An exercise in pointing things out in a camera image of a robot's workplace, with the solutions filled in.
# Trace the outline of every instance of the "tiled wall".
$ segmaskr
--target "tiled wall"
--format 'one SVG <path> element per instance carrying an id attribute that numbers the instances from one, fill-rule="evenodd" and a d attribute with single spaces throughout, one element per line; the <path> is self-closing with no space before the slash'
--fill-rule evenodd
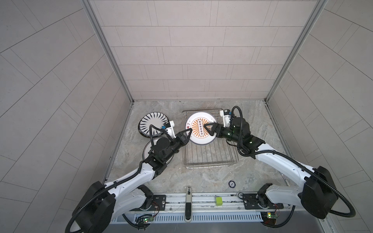
<path id="1" fill-rule="evenodd" d="M 263 99 L 316 1 L 91 0 L 136 100 Z"/>
<path id="2" fill-rule="evenodd" d="M 79 0 L 0 2 L 0 232 L 64 232 L 129 107 Z"/>
<path id="3" fill-rule="evenodd" d="M 327 168 L 355 206 L 352 219 L 331 215 L 339 233 L 373 232 L 372 9 L 329 0 L 269 101 L 294 157 Z"/>

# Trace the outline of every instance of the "yellow-green block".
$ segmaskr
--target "yellow-green block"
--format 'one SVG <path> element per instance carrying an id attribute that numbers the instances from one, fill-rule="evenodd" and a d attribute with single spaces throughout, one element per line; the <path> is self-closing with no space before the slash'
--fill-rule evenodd
<path id="1" fill-rule="evenodd" d="M 222 197 L 218 196 L 215 199 L 216 199 L 216 205 L 217 206 L 223 205 Z"/>

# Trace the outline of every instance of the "metal wire basket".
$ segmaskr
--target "metal wire basket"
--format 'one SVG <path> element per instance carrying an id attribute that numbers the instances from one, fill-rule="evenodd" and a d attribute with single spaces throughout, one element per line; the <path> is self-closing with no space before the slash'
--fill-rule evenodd
<path id="1" fill-rule="evenodd" d="M 222 124 L 220 117 L 220 110 L 222 108 L 212 109 L 197 109 L 197 110 L 184 110 L 181 112 L 183 117 L 183 126 L 191 114 L 204 111 L 213 115 L 217 122 Z M 238 153 L 236 147 L 230 146 L 223 138 L 215 138 L 214 141 L 207 145 L 197 145 L 189 142 L 182 149 L 183 162 L 186 168 L 205 168 L 205 167 L 220 167 L 229 166 L 238 162 Z"/>

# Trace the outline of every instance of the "plate with orange pattern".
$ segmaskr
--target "plate with orange pattern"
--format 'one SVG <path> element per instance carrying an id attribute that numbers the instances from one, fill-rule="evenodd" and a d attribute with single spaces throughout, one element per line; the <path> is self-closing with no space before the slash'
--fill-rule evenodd
<path id="1" fill-rule="evenodd" d="M 211 136 L 203 126 L 213 122 L 216 123 L 215 117 L 204 111 L 190 115 L 185 122 L 185 129 L 193 129 L 190 140 L 198 145 L 206 145 L 212 142 L 215 139 L 215 135 Z"/>

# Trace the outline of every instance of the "gray marble surface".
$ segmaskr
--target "gray marble surface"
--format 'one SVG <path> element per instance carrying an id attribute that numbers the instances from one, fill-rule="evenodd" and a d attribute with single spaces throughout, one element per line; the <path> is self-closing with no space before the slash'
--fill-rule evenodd
<path id="1" fill-rule="evenodd" d="M 278 151 L 284 152 L 263 101 L 139 101 L 134 103 L 109 180 L 115 180 L 138 167 L 142 151 L 150 140 L 140 135 L 137 126 L 147 113 L 164 113 L 169 120 L 175 122 L 174 130 L 177 133 L 183 129 L 181 112 L 184 110 L 232 109 L 235 105 L 241 108 L 253 135 L 265 140 Z M 230 180 L 235 181 L 235 188 L 228 186 Z M 194 192 L 239 192 L 258 191 L 269 182 L 286 185 L 280 172 L 258 160 L 239 156 L 239 161 L 231 166 L 186 169 L 180 152 L 175 154 L 161 175 L 145 185 L 154 193 L 185 192 L 187 185 L 192 185 Z"/>

